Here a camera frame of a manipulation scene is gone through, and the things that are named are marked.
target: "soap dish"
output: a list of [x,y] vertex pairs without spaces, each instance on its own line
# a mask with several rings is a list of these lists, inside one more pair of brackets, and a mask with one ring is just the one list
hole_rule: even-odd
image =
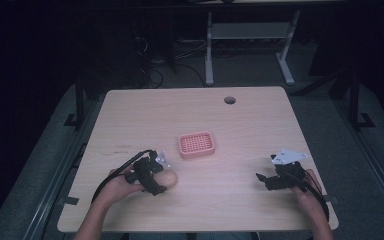
[[215,151],[213,137],[207,131],[180,136],[179,148],[183,159],[208,156]]

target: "electrical cable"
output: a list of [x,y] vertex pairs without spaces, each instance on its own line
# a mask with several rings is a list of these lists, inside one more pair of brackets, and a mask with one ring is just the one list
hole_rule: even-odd
[[147,81],[146,81],[145,85],[143,86],[143,88],[145,88],[145,89],[150,88],[150,87],[153,88],[153,85],[152,85],[153,81],[151,79],[151,76],[149,75],[149,71],[145,72],[145,70],[142,68],[142,72],[144,74],[146,74],[146,76],[147,76]]
[[150,83],[151,83],[151,88],[157,89],[157,88],[161,87],[162,84],[163,84],[163,81],[164,81],[164,76],[163,76],[163,74],[162,74],[160,71],[158,71],[158,70],[156,70],[156,69],[154,69],[154,68],[149,68],[149,70],[154,71],[154,72],[157,73],[157,74],[160,76],[160,78],[161,78],[160,82],[157,83],[157,86],[154,87],[154,86],[152,85],[152,83],[155,83],[155,82],[152,81],[152,78],[151,78],[151,76],[149,76],[149,73],[148,73],[149,81],[150,81]]
[[197,45],[198,46],[201,45],[201,43],[206,43],[207,41],[206,40],[197,39],[197,40],[177,40],[176,42],[179,43],[179,44],[195,47]]
[[[211,43],[211,45],[216,44],[218,41],[219,41],[219,40],[215,40],[215,41],[213,41],[213,42]],[[195,49],[193,49],[193,50],[190,50],[190,51],[187,51],[187,52],[185,52],[185,53],[181,53],[181,54],[175,56],[174,59],[179,60],[179,59],[187,58],[187,57],[196,55],[196,54],[198,54],[198,53],[204,52],[204,50],[205,50],[204,47],[206,47],[206,46],[207,46],[207,43],[204,42],[204,44],[202,44],[201,46],[199,46],[199,47],[197,47],[197,48],[195,48]],[[163,59],[155,59],[155,60],[151,60],[151,62],[152,62],[153,64],[164,64],[164,63],[166,63],[165,60],[163,60]]]
[[[223,50],[221,53],[217,53],[217,50],[219,48],[221,48],[221,50]],[[230,53],[229,54],[229,49],[230,48],[233,48],[234,52],[236,52],[236,53]],[[229,43],[226,43],[226,42],[220,42],[220,43],[218,43],[218,44],[216,44],[214,46],[213,57],[214,58],[232,58],[232,57],[241,55],[241,53],[238,53],[239,52],[239,48],[243,48],[244,52],[247,50],[247,48],[243,44],[242,45],[237,44],[237,46],[236,46],[235,44],[231,44],[231,43],[229,44]]]
[[93,194],[92,203],[93,203],[93,201],[95,201],[96,197],[98,197],[98,195],[101,192],[101,190],[105,187],[105,185],[109,181],[111,181],[112,179],[118,177],[124,169],[126,169],[130,164],[132,164],[136,160],[138,160],[142,155],[144,155],[145,153],[150,153],[150,152],[152,152],[152,150],[145,150],[145,151],[139,152],[138,154],[133,156],[129,161],[124,163],[121,167],[117,168],[113,173],[108,175],[108,177],[106,177],[104,179],[104,181],[102,181],[101,184],[99,184],[98,188],[96,189],[95,193]]
[[148,47],[149,47],[149,45],[148,45],[148,41],[146,41],[146,39],[143,38],[143,37],[135,37],[135,39],[136,39],[136,40],[142,40],[142,41],[145,42],[145,47],[144,47],[144,49],[142,50],[142,52],[143,52],[143,53],[146,52],[146,50],[148,50]]
[[196,73],[196,75],[198,75],[199,79],[201,80],[202,86],[203,86],[203,87],[207,87],[207,85],[205,84],[204,79],[201,77],[201,75],[199,74],[199,72],[198,72],[195,68],[193,68],[193,67],[191,67],[191,66],[188,66],[188,65],[180,64],[180,63],[176,63],[176,65],[177,65],[177,66],[181,66],[181,67],[186,67],[186,68],[189,68],[189,69],[191,69],[192,71],[194,71],[194,72]]
[[305,173],[307,174],[307,176],[310,177],[311,181],[313,181],[314,186],[316,186],[317,191],[319,191],[320,195],[323,195],[322,190],[319,188],[319,186],[317,185],[317,183],[316,183],[316,181],[314,180],[314,178],[310,175],[310,173],[308,173],[307,170],[304,170],[304,171],[305,171]]

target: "black wire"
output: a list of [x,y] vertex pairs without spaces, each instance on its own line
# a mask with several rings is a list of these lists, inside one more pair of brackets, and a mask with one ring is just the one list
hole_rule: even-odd
[[147,76],[147,81],[143,88],[149,88],[149,84],[151,83],[151,77],[149,76],[149,72],[145,72],[145,70],[142,68],[142,72]]
[[189,68],[189,69],[191,69],[192,71],[194,71],[194,72],[196,73],[196,75],[198,75],[199,79],[201,80],[202,86],[203,86],[203,87],[207,87],[207,85],[205,84],[204,79],[201,77],[201,75],[199,74],[199,72],[198,72],[195,68],[193,68],[193,67],[191,67],[191,66],[188,66],[188,65],[180,64],[180,63],[176,63],[176,65],[177,65],[177,66],[181,66],[181,67],[186,67],[186,68]]
[[[236,53],[229,53],[230,48],[232,48]],[[239,48],[243,48],[244,52],[246,52],[247,48],[243,44],[232,44],[226,42],[220,42],[219,44],[214,45],[214,50],[217,51],[219,49],[222,50],[221,53],[215,52],[213,55],[215,58],[232,58],[239,55]]]
[[198,53],[203,53],[205,51],[206,51],[206,46],[203,45],[200,48],[196,48],[196,49],[187,51],[185,53],[179,54],[175,58],[176,59],[187,58],[187,57],[191,57],[191,56],[197,55]]
[[118,177],[121,172],[126,169],[130,164],[132,164],[133,162],[135,162],[136,160],[138,160],[143,154],[145,153],[149,153],[149,152],[152,152],[152,150],[145,150],[145,151],[142,151],[142,152],[139,152],[138,154],[136,154],[134,157],[132,157],[129,161],[127,161],[126,163],[124,163],[121,167],[117,168],[117,170],[115,170],[113,173],[111,173],[108,177],[106,177],[104,179],[104,181],[101,182],[101,184],[99,184],[98,188],[96,189],[95,193],[93,194],[93,197],[92,197],[92,203],[93,201],[95,201],[96,197],[98,197],[99,193],[101,192],[101,190],[105,187],[105,185],[111,181],[112,179]]
[[314,180],[314,178],[308,173],[307,170],[304,170],[305,173],[307,173],[307,176],[310,177],[311,181],[313,181],[314,185],[316,186],[317,188],[317,191],[319,191],[320,195],[323,195],[322,193],[322,190],[319,188],[319,186],[317,185],[316,181]]
[[161,86],[163,85],[163,82],[164,82],[164,76],[163,76],[163,74],[162,74],[160,71],[158,71],[158,70],[156,70],[156,69],[154,69],[154,68],[149,68],[149,70],[154,71],[155,73],[157,73],[158,75],[160,75],[160,78],[161,78],[161,80],[160,80],[160,82],[157,84],[157,86],[156,86],[156,87],[153,87],[152,83],[154,83],[154,81],[152,81],[151,77],[149,77],[149,80],[150,80],[150,82],[151,82],[151,87],[152,87],[152,88],[155,88],[155,89],[161,87]]

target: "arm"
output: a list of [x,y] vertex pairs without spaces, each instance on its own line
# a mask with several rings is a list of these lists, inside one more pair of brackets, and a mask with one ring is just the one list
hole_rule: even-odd
[[[320,184],[317,181],[317,178],[314,172],[310,169],[307,170],[311,178],[314,179],[315,183],[311,180],[310,177],[306,177],[307,181],[312,187],[316,188],[316,184],[320,189]],[[320,203],[317,201],[316,197],[310,192],[303,192],[298,187],[292,187],[292,192],[294,192],[299,207],[301,211],[308,217],[311,223],[311,230],[313,232],[313,239],[323,239],[323,240],[333,240],[333,233],[330,229],[329,223],[326,220],[326,216],[323,212],[323,208],[320,206]]]
[[[132,167],[133,166],[130,165],[122,173],[130,171]],[[127,195],[143,189],[140,184],[129,184],[126,182],[124,176],[118,176],[109,181],[91,204],[74,239],[99,239],[108,209]]]

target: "wooden table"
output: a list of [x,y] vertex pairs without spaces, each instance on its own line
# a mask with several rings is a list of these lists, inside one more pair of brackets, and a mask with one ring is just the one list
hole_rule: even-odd
[[[226,104],[229,96],[236,103]],[[212,133],[215,153],[182,159],[178,137],[198,131]],[[110,91],[69,193],[79,201],[64,206],[58,229],[77,231],[110,169],[146,149],[165,151],[179,183],[155,197],[139,192],[117,203],[104,231],[308,229],[292,192],[268,191],[255,176],[275,175],[270,155],[281,148],[307,153],[302,165],[319,177],[280,87]],[[330,224],[336,228],[338,220],[329,207]]]

